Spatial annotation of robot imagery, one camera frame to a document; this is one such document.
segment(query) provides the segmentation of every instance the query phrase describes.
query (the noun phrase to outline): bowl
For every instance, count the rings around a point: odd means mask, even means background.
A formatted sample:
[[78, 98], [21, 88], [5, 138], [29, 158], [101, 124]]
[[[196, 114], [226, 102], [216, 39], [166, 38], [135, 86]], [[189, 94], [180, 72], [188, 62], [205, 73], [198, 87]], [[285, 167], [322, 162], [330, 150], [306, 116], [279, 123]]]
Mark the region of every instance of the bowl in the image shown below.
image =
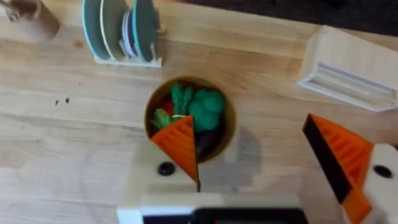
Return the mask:
[[149, 98], [144, 118], [145, 132], [149, 139], [157, 132], [156, 128], [150, 123], [153, 114], [156, 109], [160, 108], [164, 101], [170, 99], [170, 93], [174, 83], [179, 83], [184, 88], [186, 86], [192, 86], [195, 91], [198, 89], [216, 90], [220, 92], [224, 98], [225, 109], [221, 115], [220, 138], [215, 144], [214, 148], [206, 156], [198, 158], [198, 163], [207, 162], [220, 155], [229, 146], [234, 138], [237, 123], [234, 105], [224, 90], [208, 80], [188, 76], [172, 78], [161, 84], [161, 86], [159, 86]]

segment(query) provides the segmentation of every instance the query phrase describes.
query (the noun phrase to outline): black screw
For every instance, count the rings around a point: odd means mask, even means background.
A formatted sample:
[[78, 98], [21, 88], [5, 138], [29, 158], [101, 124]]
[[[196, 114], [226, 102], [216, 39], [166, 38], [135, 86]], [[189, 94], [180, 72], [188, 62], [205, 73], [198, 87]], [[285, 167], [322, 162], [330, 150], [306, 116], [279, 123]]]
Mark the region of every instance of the black screw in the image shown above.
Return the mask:
[[163, 162], [158, 166], [157, 172], [164, 177], [170, 176], [175, 172], [175, 165], [172, 162]]
[[393, 178], [391, 170], [383, 165], [373, 166], [373, 171], [384, 178], [387, 178], [387, 179]]

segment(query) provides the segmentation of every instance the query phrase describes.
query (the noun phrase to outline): wooden tabletop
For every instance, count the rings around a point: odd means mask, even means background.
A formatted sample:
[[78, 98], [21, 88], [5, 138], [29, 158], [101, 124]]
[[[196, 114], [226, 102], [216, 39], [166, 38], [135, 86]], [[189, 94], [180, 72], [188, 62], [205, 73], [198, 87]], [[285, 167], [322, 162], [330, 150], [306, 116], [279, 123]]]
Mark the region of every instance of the wooden tabletop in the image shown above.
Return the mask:
[[[238, 151], [200, 165], [204, 191], [295, 193], [311, 223], [341, 223], [301, 131], [306, 115], [398, 143], [397, 111], [372, 113], [296, 85], [318, 25], [156, 1], [163, 68], [103, 66], [85, 43], [81, 1], [45, 2], [62, 23], [45, 45], [0, 14], [0, 223], [117, 223], [130, 158], [146, 140], [146, 102], [178, 75], [219, 84], [238, 109]], [[395, 37], [350, 32], [398, 50]]]

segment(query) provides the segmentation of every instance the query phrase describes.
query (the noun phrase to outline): wooden cup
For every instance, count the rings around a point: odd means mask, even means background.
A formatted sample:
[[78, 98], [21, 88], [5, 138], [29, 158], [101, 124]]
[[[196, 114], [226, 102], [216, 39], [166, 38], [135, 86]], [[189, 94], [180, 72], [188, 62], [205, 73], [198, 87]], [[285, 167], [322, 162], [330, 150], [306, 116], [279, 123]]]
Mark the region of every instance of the wooden cup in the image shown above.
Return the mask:
[[41, 0], [12, 0], [11, 5], [17, 8], [20, 16], [10, 21], [18, 24], [36, 43], [46, 42], [57, 34], [60, 24]]
[[170, 80], [167, 80], [165, 83], [161, 84], [161, 86], [159, 86], [155, 90], [155, 92], [153, 92], [146, 106], [144, 122], [145, 122], [145, 132], [149, 139], [157, 131], [155, 127], [150, 123], [153, 114], [156, 109], [160, 108], [161, 104], [166, 99], [170, 99], [170, 93], [174, 83], [179, 83], [182, 86], [192, 86], [194, 90], [197, 89], [216, 90], [222, 94], [225, 100], [226, 106], [222, 114], [223, 121], [221, 122], [221, 124], [224, 125], [222, 137], [219, 140], [218, 144], [213, 149], [212, 153], [210, 153], [208, 156], [198, 161], [198, 163], [207, 162], [215, 158], [216, 156], [220, 155], [230, 145], [232, 139], [234, 138], [237, 127], [235, 107], [233, 106], [232, 101], [230, 100], [229, 96], [225, 93], [225, 91], [220, 89], [214, 83], [209, 82], [208, 80], [198, 77], [188, 77], [188, 76], [172, 78]]

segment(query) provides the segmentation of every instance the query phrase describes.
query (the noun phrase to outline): plate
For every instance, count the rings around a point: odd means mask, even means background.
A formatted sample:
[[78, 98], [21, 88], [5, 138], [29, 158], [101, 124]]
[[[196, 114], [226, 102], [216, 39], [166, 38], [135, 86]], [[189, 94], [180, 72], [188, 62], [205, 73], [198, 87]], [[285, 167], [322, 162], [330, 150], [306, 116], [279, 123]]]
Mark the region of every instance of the plate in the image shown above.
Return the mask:
[[126, 10], [127, 4], [124, 0], [101, 1], [101, 12], [99, 16], [102, 37], [109, 55], [116, 60], [125, 58], [120, 48], [119, 41], [122, 39], [121, 23]]
[[132, 11], [132, 29], [138, 57], [144, 62], [153, 59], [150, 45], [156, 47], [157, 19], [152, 0], [136, 0]]
[[100, 25], [101, 0], [83, 0], [81, 20], [83, 30], [91, 52], [101, 58], [108, 59], [110, 55], [106, 50]]
[[137, 57], [137, 51], [134, 46], [134, 36], [133, 36], [133, 29], [132, 29], [132, 9], [129, 11], [129, 15], [127, 17], [127, 52], [132, 57]]
[[122, 40], [124, 44], [124, 48], [127, 48], [127, 17], [128, 17], [129, 11], [126, 11], [123, 16], [123, 21], [122, 21], [122, 26], [121, 26], [121, 33], [122, 33]]

